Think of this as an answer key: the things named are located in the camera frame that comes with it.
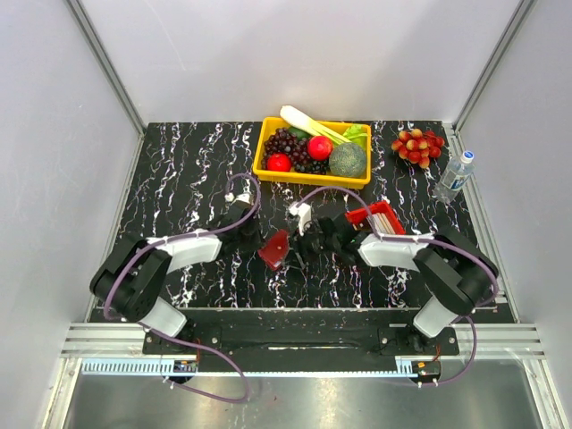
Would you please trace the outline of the red card holder wallet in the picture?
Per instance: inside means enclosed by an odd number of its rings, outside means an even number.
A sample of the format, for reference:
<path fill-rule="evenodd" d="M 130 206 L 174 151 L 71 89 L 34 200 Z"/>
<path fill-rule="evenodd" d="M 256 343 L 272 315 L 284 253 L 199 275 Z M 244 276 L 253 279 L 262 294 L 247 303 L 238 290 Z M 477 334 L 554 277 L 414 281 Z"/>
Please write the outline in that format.
<path fill-rule="evenodd" d="M 282 266 L 286 256 L 290 251 L 289 233 L 285 230 L 278 230 L 257 253 L 265 264 L 276 271 Z"/>

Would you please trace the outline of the red plastic card bin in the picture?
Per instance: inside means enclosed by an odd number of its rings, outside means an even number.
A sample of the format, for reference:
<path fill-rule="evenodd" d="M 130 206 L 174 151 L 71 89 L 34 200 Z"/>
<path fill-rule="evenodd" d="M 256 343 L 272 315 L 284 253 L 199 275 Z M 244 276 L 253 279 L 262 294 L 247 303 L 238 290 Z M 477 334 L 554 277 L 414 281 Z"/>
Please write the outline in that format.
<path fill-rule="evenodd" d="M 369 206 L 369 210 L 371 212 L 371 216 L 367 214 L 367 211 L 364 208 L 359 208 L 347 212 L 345 217 L 357 231 L 366 231 L 371 229 L 369 220 L 372 220 L 374 222 L 375 228 L 382 234 L 406 234 L 397 215 L 387 202 L 380 201 L 374 203 Z"/>

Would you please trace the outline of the stack of credit cards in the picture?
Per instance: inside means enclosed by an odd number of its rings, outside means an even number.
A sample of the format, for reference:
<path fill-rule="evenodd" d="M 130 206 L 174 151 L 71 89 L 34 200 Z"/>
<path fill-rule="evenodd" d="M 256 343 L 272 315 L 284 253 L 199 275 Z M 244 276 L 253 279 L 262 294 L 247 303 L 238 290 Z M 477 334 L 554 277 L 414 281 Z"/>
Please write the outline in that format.
<path fill-rule="evenodd" d="M 397 232 L 393 228 L 389 217 L 384 213 L 377 213 L 371 216 L 376 230 L 382 234 L 396 235 Z"/>

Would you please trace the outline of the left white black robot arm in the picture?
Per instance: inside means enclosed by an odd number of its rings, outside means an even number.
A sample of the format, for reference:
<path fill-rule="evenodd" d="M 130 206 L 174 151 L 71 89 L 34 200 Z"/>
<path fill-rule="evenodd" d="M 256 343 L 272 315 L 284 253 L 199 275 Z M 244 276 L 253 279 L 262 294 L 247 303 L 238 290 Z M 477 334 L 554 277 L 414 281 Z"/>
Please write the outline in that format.
<path fill-rule="evenodd" d="M 161 332 L 172 352 L 190 349 L 194 332 L 189 319 L 160 297 L 167 275 L 236 252 L 253 252 L 262 243 L 254 196 L 229 193 L 226 198 L 227 211 L 214 219 L 210 231 L 166 238 L 126 234 L 96 271 L 90 292 L 127 321 Z"/>

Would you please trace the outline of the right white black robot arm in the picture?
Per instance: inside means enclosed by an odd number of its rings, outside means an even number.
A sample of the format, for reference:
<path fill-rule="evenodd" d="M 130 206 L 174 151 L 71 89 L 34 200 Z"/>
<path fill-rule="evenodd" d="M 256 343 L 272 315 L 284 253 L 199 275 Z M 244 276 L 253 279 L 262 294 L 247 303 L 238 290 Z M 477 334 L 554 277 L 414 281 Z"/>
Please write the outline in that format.
<path fill-rule="evenodd" d="M 331 253 L 351 266 L 390 266 L 422 275 L 431 297 L 406 333 L 408 346 L 416 353 L 429 352 L 444 328 L 494 300 L 497 293 L 496 265 L 453 228 L 435 234 L 388 234 L 367 213 L 369 226 L 360 230 L 344 214 L 313 218 L 311 206 L 301 202 L 292 204 L 289 214 L 298 220 L 285 257 L 291 265 L 308 269 L 320 255 Z"/>

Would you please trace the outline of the yellow plastic fruit tray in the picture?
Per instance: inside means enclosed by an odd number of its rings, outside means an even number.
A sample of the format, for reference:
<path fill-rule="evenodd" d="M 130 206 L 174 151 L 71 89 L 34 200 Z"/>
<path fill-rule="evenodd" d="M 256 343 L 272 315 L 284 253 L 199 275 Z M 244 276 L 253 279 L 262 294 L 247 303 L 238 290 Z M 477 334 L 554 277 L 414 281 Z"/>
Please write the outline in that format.
<path fill-rule="evenodd" d="M 263 120 L 253 173 L 261 181 L 363 189 L 371 180 L 372 130 L 368 125 Z"/>

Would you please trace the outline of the green melon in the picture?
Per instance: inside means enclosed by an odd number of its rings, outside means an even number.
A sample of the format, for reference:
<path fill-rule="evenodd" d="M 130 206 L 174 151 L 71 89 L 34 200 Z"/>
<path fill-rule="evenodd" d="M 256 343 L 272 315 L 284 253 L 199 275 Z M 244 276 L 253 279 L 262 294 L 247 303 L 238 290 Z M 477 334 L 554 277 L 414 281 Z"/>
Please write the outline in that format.
<path fill-rule="evenodd" d="M 358 178 L 366 170 L 366 152 L 356 143 L 338 145 L 329 156 L 329 168 L 333 175 Z"/>

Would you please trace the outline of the red apple lower left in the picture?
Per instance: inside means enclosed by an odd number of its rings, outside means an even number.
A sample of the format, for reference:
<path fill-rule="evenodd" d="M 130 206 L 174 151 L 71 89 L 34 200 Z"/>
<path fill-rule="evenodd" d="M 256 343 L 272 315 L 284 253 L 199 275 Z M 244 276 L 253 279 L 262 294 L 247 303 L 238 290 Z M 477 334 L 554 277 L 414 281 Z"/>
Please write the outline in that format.
<path fill-rule="evenodd" d="M 289 172 L 291 160 L 285 154 L 273 154 L 266 160 L 266 169 L 272 172 Z"/>

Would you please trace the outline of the red apple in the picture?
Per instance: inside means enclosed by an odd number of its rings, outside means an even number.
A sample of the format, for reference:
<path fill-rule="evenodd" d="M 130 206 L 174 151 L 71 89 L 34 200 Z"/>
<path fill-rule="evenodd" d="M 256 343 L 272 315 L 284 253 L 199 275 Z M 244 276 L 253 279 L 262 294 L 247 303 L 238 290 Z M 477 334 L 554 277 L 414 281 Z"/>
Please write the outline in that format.
<path fill-rule="evenodd" d="M 266 160 L 266 169 L 272 172 L 289 172 L 291 160 L 285 154 L 273 154 Z"/>
<path fill-rule="evenodd" d="M 333 151 L 332 140 L 325 136 L 314 136 L 307 143 L 309 156 L 316 161 L 324 161 Z"/>

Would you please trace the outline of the red apple upper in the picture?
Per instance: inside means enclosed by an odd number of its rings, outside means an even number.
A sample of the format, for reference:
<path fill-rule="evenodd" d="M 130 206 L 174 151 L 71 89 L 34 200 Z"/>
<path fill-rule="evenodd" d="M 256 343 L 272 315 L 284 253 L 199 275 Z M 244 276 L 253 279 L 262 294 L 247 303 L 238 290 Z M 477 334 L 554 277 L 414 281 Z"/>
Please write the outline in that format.
<path fill-rule="evenodd" d="M 314 136 L 307 143 L 309 156 L 316 161 L 324 161 L 333 151 L 332 140 L 325 136 Z"/>

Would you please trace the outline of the dark purple grape bunch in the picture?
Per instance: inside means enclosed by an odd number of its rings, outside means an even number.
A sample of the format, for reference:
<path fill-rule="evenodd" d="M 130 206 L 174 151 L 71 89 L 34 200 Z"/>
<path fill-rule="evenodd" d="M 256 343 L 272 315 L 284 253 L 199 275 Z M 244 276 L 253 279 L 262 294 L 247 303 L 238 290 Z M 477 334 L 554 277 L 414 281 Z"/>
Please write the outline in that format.
<path fill-rule="evenodd" d="M 328 160 L 316 161 L 307 152 L 308 139 L 297 139 L 288 128 L 279 128 L 263 143 L 261 168 L 266 169 L 266 160 L 273 154 L 285 154 L 291 160 L 289 172 L 326 175 Z"/>

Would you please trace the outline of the dark green cucumber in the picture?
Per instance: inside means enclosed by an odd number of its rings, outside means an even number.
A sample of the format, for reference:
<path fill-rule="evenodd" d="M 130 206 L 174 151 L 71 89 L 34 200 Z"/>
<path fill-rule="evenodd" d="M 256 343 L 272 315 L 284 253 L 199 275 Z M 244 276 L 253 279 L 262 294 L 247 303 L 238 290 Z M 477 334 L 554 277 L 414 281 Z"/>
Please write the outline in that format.
<path fill-rule="evenodd" d="M 295 127 L 289 127 L 288 131 L 290 134 L 294 135 L 297 139 L 308 139 L 311 137 L 309 133 Z"/>

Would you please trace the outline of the green lettuce leaf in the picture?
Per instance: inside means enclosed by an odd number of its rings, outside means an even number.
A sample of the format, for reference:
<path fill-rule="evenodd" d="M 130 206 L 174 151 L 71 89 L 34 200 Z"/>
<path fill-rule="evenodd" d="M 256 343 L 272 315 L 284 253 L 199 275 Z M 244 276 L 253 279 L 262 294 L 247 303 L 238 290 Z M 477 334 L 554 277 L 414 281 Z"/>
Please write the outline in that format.
<path fill-rule="evenodd" d="M 357 123 L 351 124 L 343 132 L 342 136 L 345 139 L 361 146 L 362 148 L 366 148 L 368 134 L 363 124 L 357 124 Z"/>

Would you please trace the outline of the white green leek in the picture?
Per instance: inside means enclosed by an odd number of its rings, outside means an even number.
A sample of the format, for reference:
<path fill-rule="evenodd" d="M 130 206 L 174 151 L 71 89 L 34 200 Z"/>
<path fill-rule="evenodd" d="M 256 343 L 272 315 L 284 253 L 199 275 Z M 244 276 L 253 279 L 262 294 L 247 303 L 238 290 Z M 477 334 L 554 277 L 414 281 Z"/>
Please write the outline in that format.
<path fill-rule="evenodd" d="M 348 138 L 312 119 L 291 105 L 283 105 L 280 109 L 280 116 L 290 126 L 303 130 L 312 137 L 327 137 L 334 145 L 349 142 Z"/>

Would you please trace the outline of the clear water bottle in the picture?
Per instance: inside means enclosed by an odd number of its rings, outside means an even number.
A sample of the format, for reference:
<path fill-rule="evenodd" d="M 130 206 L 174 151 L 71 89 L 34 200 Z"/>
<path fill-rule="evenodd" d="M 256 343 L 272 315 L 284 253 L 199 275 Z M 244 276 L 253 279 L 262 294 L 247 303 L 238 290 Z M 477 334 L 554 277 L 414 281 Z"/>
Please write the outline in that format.
<path fill-rule="evenodd" d="M 475 170 L 474 161 L 474 153 L 468 150 L 453 156 L 435 185 L 433 196 L 445 205 L 453 201 L 472 176 Z"/>

